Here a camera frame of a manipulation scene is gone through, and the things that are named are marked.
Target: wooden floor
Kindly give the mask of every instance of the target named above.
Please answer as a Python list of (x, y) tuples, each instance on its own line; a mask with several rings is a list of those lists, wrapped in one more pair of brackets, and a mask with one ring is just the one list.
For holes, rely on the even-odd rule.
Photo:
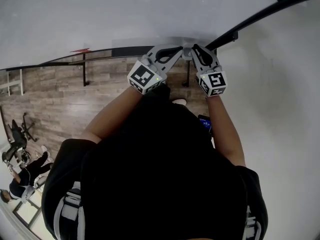
[[(0, 94), (5, 124), (15, 119), (22, 124), (23, 113), (27, 112), (37, 142), (30, 140), (27, 150), (32, 157), (41, 153), (46, 145), (54, 158), (65, 139), (77, 137), (90, 120), (129, 85), (127, 74), (137, 57), (96, 60), (86, 63), (86, 78), (90, 84), (83, 87), (81, 66), (39, 67), (23, 70), (25, 94), (19, 87), (12, 94)], [(196, 115), (208, 115), (205, 95), (195, 81), (196, 70), (191, 63), (190, 87), (182, 86), (186, 80), (187, 64), (179, 60), (168, 73), (167, 85), (171, 88), (171, 99), (184, 98), (187, 107)], [(10, 80), (19, 79), (19, 70), (10, 73)], [(0, 84), (7, 75), (0, 76)]]

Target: person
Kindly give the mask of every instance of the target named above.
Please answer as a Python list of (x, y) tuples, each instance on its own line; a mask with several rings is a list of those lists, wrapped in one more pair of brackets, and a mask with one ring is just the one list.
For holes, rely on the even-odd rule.
[[(78, 139), (62, 143), (42, 195), (53, 236), (57, 206), (79, 181), (86, 239), (241, 240), (249, 217), (263, 239), (259, 177), (246, 167), (221, 98), (206, 99), (214, 148), (198, 118), (169, 95), (164, 84), (146, 95), (130, 86)], [(64, 238), (76, 239), (77, 228), (66, 225)]]
[(53, 159), (46, 146), (41, 146), (41, 149), (43, 151), (42, 156), (28, 164), (20, 173), (16, 173), (12, 165), (9, 165), (13, 180), (9, 185), (9, 191), (5, 189), (1, 190), (0, 197), (2, 201), (8, 203), (11, 200), (21, 199), (24, 194), (31, 195), (34, 192), (35, 179), (39, 175), (48, 172), (53, 165)]

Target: black t-shirt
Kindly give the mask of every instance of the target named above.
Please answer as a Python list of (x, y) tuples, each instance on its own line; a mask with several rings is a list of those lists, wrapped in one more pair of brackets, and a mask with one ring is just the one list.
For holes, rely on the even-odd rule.
[(142, 102), (95, 144), (64, 141), (46, 180), (42, 213), (54, 234), (60, 199), (81, 182), (86, 239), (242, 239), (247, 206), (268, 224), (258, 175), (212, 146), (198, 119), (170, 102)]
[(19, 172), (18, 175), (21, 179), (20, 183), (18, 183), (14, 178), (9, 185), (9, 190), (10, 193), (13, 194), (15, 197), (21, 198), (22, 194), (26, 190), (26, 188), (24, 188), (23, 186), (29, 185), (30, 175), (26, 169), (22, 169), (22, 171)]

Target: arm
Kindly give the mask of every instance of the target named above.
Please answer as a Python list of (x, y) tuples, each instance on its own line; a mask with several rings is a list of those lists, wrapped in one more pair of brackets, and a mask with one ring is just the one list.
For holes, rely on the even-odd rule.
[(220, 96), (207, 98), (215, 149), (235, 166), (246, 166), (245, 155), (237, 130)]
[(122, 125), (142, 97), (130, 86), (94, 117), (79, 138), (99, 143)]
[(11, 175), (16, 180), (16, 182), (18, 182), (20, 184), (21, 178), (20, 178), (19, 174), (13, 169), (12, 165), (9, 166), (9, 170), (11, 172)]

